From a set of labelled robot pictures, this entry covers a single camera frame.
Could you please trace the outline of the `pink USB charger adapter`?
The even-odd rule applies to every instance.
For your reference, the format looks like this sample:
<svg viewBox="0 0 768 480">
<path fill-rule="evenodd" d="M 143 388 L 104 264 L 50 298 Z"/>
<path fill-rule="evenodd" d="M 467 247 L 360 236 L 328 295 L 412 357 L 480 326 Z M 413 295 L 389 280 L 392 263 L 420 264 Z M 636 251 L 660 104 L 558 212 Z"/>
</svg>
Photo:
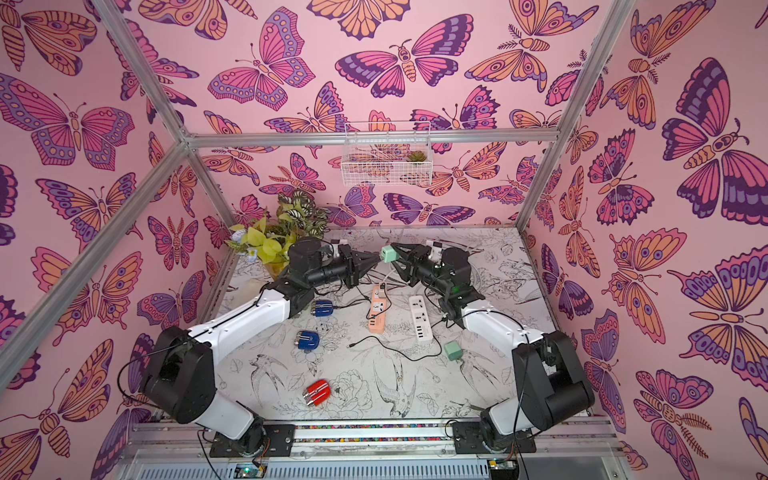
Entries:
<svg viewBox="0 0 768 480">
<path fill-rule="evenodd" d="M 378 300 L 385 300 L 386 299 L 386 290 L 381 284 L 376 284 L 372 290 L 372 299 L 374 301 Z"/>
</svg>

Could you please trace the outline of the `orange power strip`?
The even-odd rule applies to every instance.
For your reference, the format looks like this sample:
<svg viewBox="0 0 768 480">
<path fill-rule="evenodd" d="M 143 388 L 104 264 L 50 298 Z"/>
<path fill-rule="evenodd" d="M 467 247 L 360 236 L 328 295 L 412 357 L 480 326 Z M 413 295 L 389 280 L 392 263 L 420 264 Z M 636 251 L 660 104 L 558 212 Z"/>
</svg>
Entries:
<svg viewBox="0 0 768 480">
<path fill-rule="evenodd" d="M 371 334 L 383 334 L 385 331 L 386 309 L 389 307 L 389 301 L 386 299 L 374 301 L 371 293 L 371 305 L 367 315 L 367 326 Z"/>
</svg>

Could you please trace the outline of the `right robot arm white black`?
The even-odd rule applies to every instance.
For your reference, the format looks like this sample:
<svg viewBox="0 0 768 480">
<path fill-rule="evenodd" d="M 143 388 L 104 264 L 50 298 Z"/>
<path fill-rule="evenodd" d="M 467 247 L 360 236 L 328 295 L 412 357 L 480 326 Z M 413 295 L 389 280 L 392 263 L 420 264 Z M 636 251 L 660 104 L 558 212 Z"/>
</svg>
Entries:
<svg viewBox="0 0 768 480">
<path fill-rule="evenodd" d="M 447 320 L 484 338 L 511 360 L 515 392 L 480 413 L 489 450 L 513 448 L 520 433 L 546 431 L 594 405 L 595 394 L 570 337 L 527 326 L 493 306 L 472 285 L 466 250 L 394 243 L 382 249 L 381 259 L 404 282 L 435 293 Z"/>
</svg>

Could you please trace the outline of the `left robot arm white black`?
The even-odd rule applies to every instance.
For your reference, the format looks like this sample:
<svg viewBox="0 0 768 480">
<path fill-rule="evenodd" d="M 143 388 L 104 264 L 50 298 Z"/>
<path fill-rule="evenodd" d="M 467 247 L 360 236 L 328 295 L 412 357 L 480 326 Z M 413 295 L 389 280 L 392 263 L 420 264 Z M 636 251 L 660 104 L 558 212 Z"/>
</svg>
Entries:
<svg viewBox="0 0 768 480">
<path fill-rule="evenodd" d="M 342 241 L 303 237 L 288 251 L 288 265 L 254 299 L 206 323 L 159 335 L 140 391 L 179 424 L 195 423 L 230 440 L 241 456 L 265 449 L 263 419 L 217 387 L 217 366 L 242 344 L 296 316 L 318 289 L 339 282 L 354 288 L 380 261 Z"/>
</svg>

